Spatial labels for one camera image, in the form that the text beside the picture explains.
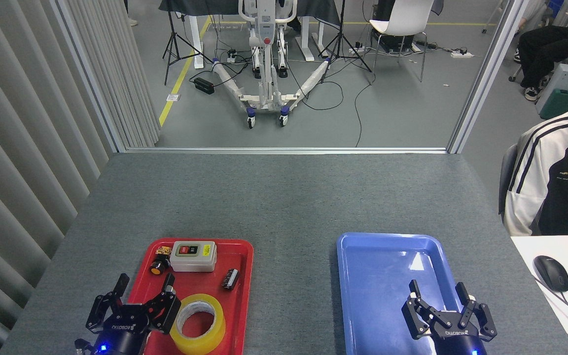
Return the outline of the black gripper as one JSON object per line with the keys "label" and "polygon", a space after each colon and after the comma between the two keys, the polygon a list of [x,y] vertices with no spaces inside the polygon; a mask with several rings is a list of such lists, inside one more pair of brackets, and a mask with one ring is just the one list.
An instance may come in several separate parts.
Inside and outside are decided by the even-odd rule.
{"label": "black gripper", "polygon": [[[419,285],[416,280],[409,283],[410,294],[401,308],[404,321],[414,340],[430,335],[435,351],[438,355],[486,355],[487,351],[483,341],[490,342],[497,335],[496,326],[491,310],[485,303],[478,303],[475,296],[471,296],[464,285],[456,285],[456,293],[463,308],[458,312],[440,312],[444,321],[436,320],[437,309],[422,299]],[[470,319],[475,315],[479,323],[479,330]]]}
{"label": "black gripper", "polygon": [[[121,297],[129,277],[120,274],[113,291],[95,298],[86,320],[88,330],[102,329],[92,354],[140,355],[151,330],[169,333],[182,305],[173,288],[174,282],[174,274],[169,273],[161,291],[146,305],[123,305]],[[108,308],[112,315],[105,319]]]}

